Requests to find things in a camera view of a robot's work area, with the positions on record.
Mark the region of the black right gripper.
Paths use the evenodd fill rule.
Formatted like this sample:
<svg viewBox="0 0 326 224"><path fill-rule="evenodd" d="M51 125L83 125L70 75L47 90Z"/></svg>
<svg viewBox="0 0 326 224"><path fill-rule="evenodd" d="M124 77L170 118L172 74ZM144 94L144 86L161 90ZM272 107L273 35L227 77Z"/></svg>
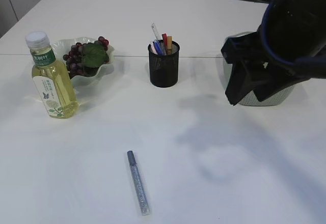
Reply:
<svg viewBox="0 0 326 224"><path fill-rule="evenodd" d="M228 37L221 49L230 67L225 95L238 104L251 90L248 71L238 60L268 60L267 81L253 90L259 102L309 78L325 78L325 24L262 23L256 32Z"/></svg>

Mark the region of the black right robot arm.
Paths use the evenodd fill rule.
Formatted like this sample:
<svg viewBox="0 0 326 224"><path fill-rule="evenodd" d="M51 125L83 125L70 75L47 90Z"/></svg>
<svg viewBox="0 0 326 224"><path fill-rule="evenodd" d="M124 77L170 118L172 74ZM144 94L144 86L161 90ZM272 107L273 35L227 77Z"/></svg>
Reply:
<svg viewBox="0 0 326 224"><path fill-rule="evenodd" d="M267 3L257 31L228 37L222 47L232 66L226 97L236 105L253 93L263 102L312 78L325 78L325 0Z"/></svg>

